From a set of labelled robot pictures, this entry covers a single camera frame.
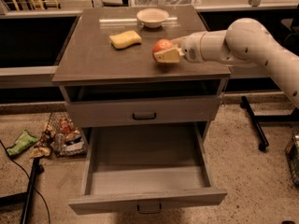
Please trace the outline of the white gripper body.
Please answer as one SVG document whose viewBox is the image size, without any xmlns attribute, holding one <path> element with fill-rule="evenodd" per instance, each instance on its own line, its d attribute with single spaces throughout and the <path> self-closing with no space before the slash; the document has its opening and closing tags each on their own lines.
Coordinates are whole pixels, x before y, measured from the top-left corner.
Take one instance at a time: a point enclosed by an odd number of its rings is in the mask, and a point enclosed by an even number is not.
<svg viewBox="0 0 299 224">
<path fill-rule="evenodd" d="M 201 40 L 204 34 L 204 32 L 193 33 L 183 39 L 181 49 L 188 62 L 203 63 L 205 61 L 201 52 Z"/>
</svg>

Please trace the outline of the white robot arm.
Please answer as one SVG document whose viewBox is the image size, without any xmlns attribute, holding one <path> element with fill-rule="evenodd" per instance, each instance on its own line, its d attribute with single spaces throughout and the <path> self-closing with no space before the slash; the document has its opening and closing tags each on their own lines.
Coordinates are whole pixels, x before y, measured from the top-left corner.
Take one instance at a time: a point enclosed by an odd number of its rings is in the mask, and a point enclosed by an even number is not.
<svg viewBox="0 0 299 224">
<path fill-rule="evenodd" d="M 254 19 L 239 19 L 228 29 L 197 32 L 173 39 L 164 49 L 152 52 L 157 63 L 218 62 L 227 65 L 253 63 L 299 107 L 299 56 L 283 48 Z"/>
</svg>

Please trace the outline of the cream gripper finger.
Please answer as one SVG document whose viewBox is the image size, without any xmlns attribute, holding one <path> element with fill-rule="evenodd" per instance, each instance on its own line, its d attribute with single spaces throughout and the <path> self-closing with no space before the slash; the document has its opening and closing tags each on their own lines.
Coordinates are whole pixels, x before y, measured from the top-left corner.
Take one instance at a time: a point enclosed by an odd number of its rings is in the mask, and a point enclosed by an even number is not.
<svg viewBox="0 0 299 224">
<path fill-rule="evenodd" d="M 160 50 L 154 53 L 154 59 L 157 63 L 179 63 L 184 53 L 180 48 Z"/>
<path fill-rule="evenodd" d="M 182 37 L 172 39 L 171 42 L 174 45 L 177 45 L 179 48 L 181 48 L 185 40 L 186 40 L 186 36 L 182 36 Z"/>
</svg>

